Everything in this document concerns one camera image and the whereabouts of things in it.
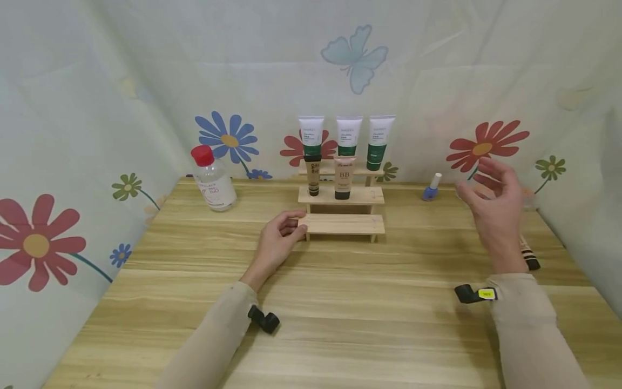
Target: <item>white nail polish cap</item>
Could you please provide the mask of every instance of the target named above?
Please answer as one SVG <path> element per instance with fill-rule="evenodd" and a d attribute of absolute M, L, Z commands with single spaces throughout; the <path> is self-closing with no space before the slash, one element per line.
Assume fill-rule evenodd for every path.
<path fill-rule="evenodd" d="M 436 189 L 439 187 L 441 177 L 443 177 L 441 173 L 434 174 L 434 178 L 432 179 L 432 183 L 430 184 L 430 189 Z"/>

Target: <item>flower stem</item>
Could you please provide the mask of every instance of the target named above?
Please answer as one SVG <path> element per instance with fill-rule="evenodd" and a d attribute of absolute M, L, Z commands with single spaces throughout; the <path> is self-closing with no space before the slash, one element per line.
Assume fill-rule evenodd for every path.
<path fill-rule="evenodd" d="M 550 181 L 550 180 L 549 180 L 549 179 L 546 179 L 546 180 L 542 183 L 542 185 L 540 185 L 540 187 L 539 187 L 539 188 L 538 188 L 538 189 L 534 192 L 534 194 L 536 194 L 536 193 L 540 192 L 540 190 L 541 190 L 542 188 L 544 188 L 544 186 L 546 185 L 546 183 L 547 183 L 548 181 Z"/>
<path fill-rule="evenodd" d="M 146 194 L 146 193 L 145 193 L 145 191 L 144 191 L 144 190 L 142 190 L 142 189 L 139 189 L 138 191 L 139 191 L 140 193 L 144 194 L 145 196 L 147 196 L 147 198 L 148 198 L 149 200 L 151 200 L 151 202 L 155 205 L 155 207 L 156 207 L 158 210 L 160 210 L 160 207 L 158 207 L 158 206 L 157 206 L 157 203 L 154 201 L 154 199 L 152 199 L 152 198 L 151 198 L 151 196 L 150 196 L 150 195 Z"/>
<path fill-rule="evenodd" d="M 467 181 L 473 178 L 473 176 L 475 175 L 475 173 L 477 173 L 477 169 L 478 169 L 478 168 L 479 168 L 479 166 L 475 168 L 475 170 L 471 173 L 471 175 L 470 175 L 470 176 L 468 176 L 468 178 L 466 179 Z"/>
<path fill-rule="evenodd" d="M 104 273 L 100 268 L 98 268 L 93 262 L 89 261 L 88 259 L 84 258 L 83 256 L 81 256 L 80 254 L 69 254 L 72 257 L 76 258 L 78 261 L 84 262 L 86 263 L 88 266 L 92 267 L 93 269 L 95 269 L 95 271 L 99 274 L 102 275 L 102 277 L 104 277 L 109 283 L 113 282 L 113 279 L 110 278 L 110 276 L 108 276 L 106 273 Z"/>
<path fill-rule="evenodd" d="M 239 159 L 240 163 L 242 164 L 242 166 L 244 166 L 244 170 L 246 171 L 246 174 L 249 174 L 250 172 L 248 171 L 248 168 L 246 167 L 246 164 L 244 163 L 244 161 L 242 161 L 242 159 Z"/>

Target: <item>wooden table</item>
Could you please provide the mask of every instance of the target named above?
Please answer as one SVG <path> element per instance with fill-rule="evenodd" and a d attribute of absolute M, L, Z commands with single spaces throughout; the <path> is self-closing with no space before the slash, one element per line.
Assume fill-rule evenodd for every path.
<path fill-rule="evenodd" d="M 297 207 L 299 182 L 236 182 L 239 204 L 209 211 L 182 179 L 45 388 L 151 388 L 175 351 L 253 255 L 266 221 Z M 223 388 L 499 388 L 487 303 L 453 287 L 481 283 L 488 259 L 453 189 L 385 185 L 386 235 L 299 243 L 259 296 L 275 336 L 251 326 Z M 539 256 L 559 324 L 594 388 L 622 387 L 622 325 L 536 212 L 523 235 Z"/>

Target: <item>green flower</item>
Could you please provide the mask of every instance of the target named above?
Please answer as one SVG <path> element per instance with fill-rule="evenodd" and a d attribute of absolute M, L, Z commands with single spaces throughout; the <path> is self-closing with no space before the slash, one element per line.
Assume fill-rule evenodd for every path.
<path fill-rule="evenodd" d="M 395 175 L 399 168 L 397 166 L 393 166 L 390 162 L 384 164 L 383 171 L 384 175 L 382 177 L 378 177 L 376 182 L 389 182 L 391 179 L 395 178 Z"/>
<path fill-rule="evenodd" d="M 136 173 L 130 174 L 128 177 L 127 174 L 123 174 L 121 176 L 122 184 L 113 184 L 114 189 L 118 189 L 115 193 L 113 193 L 113 197 L 119 201 L 125 201 L 128 199 L 129 195 L 132 197 L 138 196 L 138 191 L 141 189 L 142 181 L 138 179 Z"/>
<path fill-rule="evenodd" d="M 562 175 L 566 171 L 564 164 L 566 163 L 565 159 L 560 159 L 557 163 L 555 163 L 555 156 L 550 156 L 549 160 L 540 159 L 536 161 L 536 169 L 543 170 L 542 178 L 557 181 L 557 176 Z"/>

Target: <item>wooden display stand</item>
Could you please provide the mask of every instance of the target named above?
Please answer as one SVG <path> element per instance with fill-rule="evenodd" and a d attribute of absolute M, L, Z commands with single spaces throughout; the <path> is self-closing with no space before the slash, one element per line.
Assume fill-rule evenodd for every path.
<path fill-rule="evenodd" d="M 303 166 L 299 174 L 306 175 L 306 166 Z M 374 213 L 377 205 L 384 204 L 383 190 L 380 187 L 371 186 L 373 178 L 384 174 L 383 171 L 370 171 L 361 166 L 356 166 L 355 176 L 365 176 L 365 186 L 355 186 L 352 184 L 350 198 L 348 200 L 337 200 L 335 198 L 334 186 L 320 185 L 320 194 L 311 196 L 307 184 L 300 186 L 298 191 L 298 202 L 307 207 L 307 216 L 300 219 L 300 223 L 306 224 L 307 240 L 311 239 L 311 234 L 327 235 L 370 235 L 371 241 L 375 242 L 378 234 L 384 234 L 384 220 L 382 215 Z M 320 163 L 320 176 L 334 176 L 335 165 L 331 160 L 324 160 Z M 368 213 L 313 213 L 316 206 L 347 207 L 352 205 L 366 206 Z"/>

